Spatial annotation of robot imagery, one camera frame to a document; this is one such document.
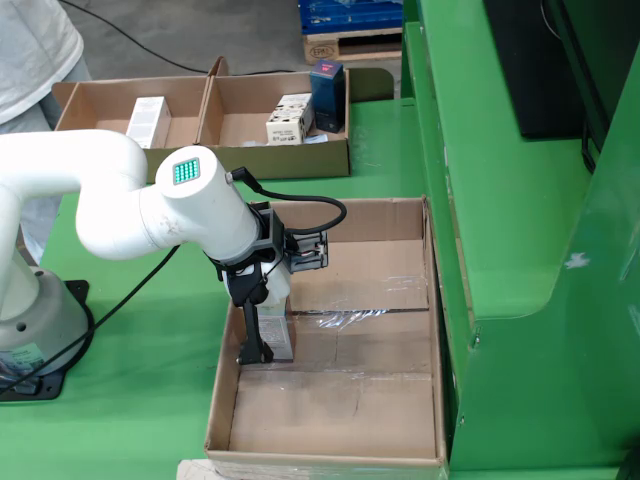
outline cardboard box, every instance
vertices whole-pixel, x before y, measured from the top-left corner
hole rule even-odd
[[[357,79],[350,83],[351,72]],[[180,147],[200,144],[217,154],[227,171],[245,166],[259,179],[336,177],[351,174],[349,107],[354,101],[393,98],[393,76],[380,68],[346,72],[345,130],[328,134],[326,143],[242,147],[267,144],[265,123],[285,94],[308,93],[308,72],[229,77],[220,57],[208,76],[137,78],[86,83],[58,83],[53,93],[66,105],[56,130],[102,128],[126,133],[138,97],[164,96],[173,116],[164,148],[145,150],[149,183],[167,156]],[[308,135],[316,135],[312,129]]]
[[[309,72],[216,76],[209,85],[198,143],[210,146],[227,171],[247,167],[256,178],[350,175],[348,121],[337,134],[315,128],[307,134],[326,133],[325,143],[246,146],[247,142],[267,145],[265,124],[283,95],[309,92]]]
[[[292,276],[293,363],[239,366],[244,320],[229,310],[205,443],[224,477],[436,478],[446,468],[424,200],[345,203],[346,220],[329,231],[329,267]],[[290,227],[335,214],[273,206]]]

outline green surface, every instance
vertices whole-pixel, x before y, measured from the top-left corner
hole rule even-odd
[[[406,92],[406,87],[403,87],[403,94],[411,93],[415,96],[418,111],[438,274],[440,285],[446,285],[446,288],[441,288],[440,291],[446,311],[446,334],[453,372],[460,380],[464,378],[466,371],[471,322],[465,301],[452,210],[447,193],[448,180],[444,140],[439,124],[440,112],[433,95],[427,48],[421,33],[418,22],[405,23],[403,70],[411,76],[412,89]],[[459,396],[462,389],[463,384],[458,381],[455,394]]]
[[[544,306],[589,183],[578,140],[520,136],[482,0],[421,0],[476,318]]]
[[[640,432],[640,57],[591,179],[577,141],[520,137],[482,0],[417,5],[405,50],[457,374],[453,477],[606,477],[562,469],[615,466]],[[455,333],[464,303],[442,271],[458,260],[452,227],[470,336]],[[569,269],[572,254],[587,265]]]
[[[616,465],[639,445],[638,111],[640,55],[551,301],[476,321],[452,468]]]
[[[351,156],[352,178],[265,185],[336,197],[422,195],[413,102],[354,105]],[[127,262],[93,257],[75,234],[76,202],[63,200],[44,266],[63,279],[89,280],[89,305],[100,316],[164,252]],[[0,405],[2,478],[171,479],[180,460],[202,457],[228,301],[204,255],[182,247],[97,333],[58,400]]]

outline green led light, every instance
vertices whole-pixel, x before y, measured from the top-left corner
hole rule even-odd
[[[192,158],[173,167],[175,174],[174,185],[194,180],[200,176],[200,161]]]

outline wooden pallet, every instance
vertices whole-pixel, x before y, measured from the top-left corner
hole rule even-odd
[[[382,60],[402,55],[402,28],[303,35],[309,65],[318,60]]]

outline grey floor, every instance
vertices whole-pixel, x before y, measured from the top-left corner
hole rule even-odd
[[[296,0],[71,1],[192,68],[208,70],[223,55],[232,74],[310,69],[304,62]],[[86,13],[63,6],[84,38],[94,79],[194,75],[155,58]],[[398,61],[373,64],[399,78]]]

